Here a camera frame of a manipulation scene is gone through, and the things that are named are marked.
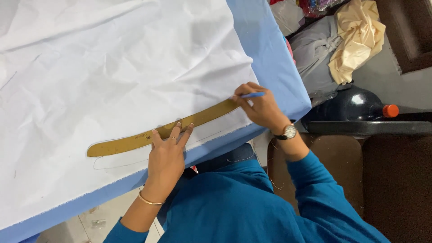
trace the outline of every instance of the gold bangle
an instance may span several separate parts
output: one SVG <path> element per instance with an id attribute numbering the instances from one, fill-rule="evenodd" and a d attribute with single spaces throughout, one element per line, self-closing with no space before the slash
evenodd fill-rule
<path id="1" fill-rule="evenodd" d="M 141 200 L 143 200 L 145 203 L 147 203 L 147 204 L 160 206 L 160 205 L 162 205 L 162 204 L 165 203 L 165 202 L 161 202 L 161 203 L 154 203 L 154 202 L 147 201 L 147 200 L 145 200 L 145 199 L 141 196 L 141 192 L 142 192 L 142 191 L 140 191 L 140 192 L 138 193 L 138 197 L 139 197 Z"/>

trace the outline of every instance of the brown chair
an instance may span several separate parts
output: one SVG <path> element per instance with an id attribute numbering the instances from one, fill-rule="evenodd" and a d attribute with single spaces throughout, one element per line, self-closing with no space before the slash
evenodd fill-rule
<path id="1" fill-rule="evenodd" d="M 345 197 L 368 223 L 391 242 L 432 242 L 432 136 L 351 136 L 301 134 Z M 275 194 L 296 212 L 295 188 L 285 155 L 269 144 L 267 170 Z"/>

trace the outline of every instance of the table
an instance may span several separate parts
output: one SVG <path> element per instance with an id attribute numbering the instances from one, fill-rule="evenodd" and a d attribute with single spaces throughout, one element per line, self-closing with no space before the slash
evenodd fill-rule
<path id="1" fill-rule="evenodd" d="M 252 57 L 252 69 L 258 82 L 270 89 L 282 111 L 299 120 L 311 103 L 300 75 L 286 47 L 285 38 L 276 24 L 267 0 L 227 0 L 234 16 L 236 30 L 245 53 Z M 209 141 L 186 153 L 185 162 L 192 166 L 239 147 L 265 131 L 251 124 Z M 141 171 L 50 211 L 0 230 L 2 243 L 17 243 L 98 206 L 144 184 L 147 171 Z"/>

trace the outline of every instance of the sleeve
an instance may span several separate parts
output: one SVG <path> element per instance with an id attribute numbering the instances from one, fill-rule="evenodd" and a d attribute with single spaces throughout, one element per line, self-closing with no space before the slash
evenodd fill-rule
<path id="1" fill-rule="evenodd" d="M 103 243 L 144 243 L 149 232 L 135 232 L 123 226 L 120 219 L 108 233 Z"/>
<path id="2" fill-rule="evenodd" d="M 350 239 L 348 242 L 389 243 L 357 214 L 345 199 L 342 187 L 312 151 L 302 160 L 287 162 L 287 166 L 296 188 L 301 217 L 315 222 L 333 236 Z"/>

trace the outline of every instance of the curved ruler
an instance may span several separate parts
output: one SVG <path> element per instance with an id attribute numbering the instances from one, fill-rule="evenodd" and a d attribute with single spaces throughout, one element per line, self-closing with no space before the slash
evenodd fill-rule
<path id="1" fill-rule="evenodd" d="M 193 123 L 194 127 L 197 127 L 206 122 L 221 117 L 233 111 L 237 107 L 238 105 L 234 101 L 232 101 L 231 99 L 227 99 L 201 112 L 190 115 L 186 118 L 172 122 L 165 126 L 156 128 L 156 130 L 159 132 L 162 139 L 166 139 L 171 134 L 171 130 L 177 124 L 177 122 L 181 123 L 181 130 L 182 132 L 184 132 L 190 123 Z M 141 148 L 153 142 L 152 135 L 152 131 L 146 131 L 131 137 L 124 137 L 117 140 L 93 144 L 87 150 L 87 156 L 106 156 Z"/>

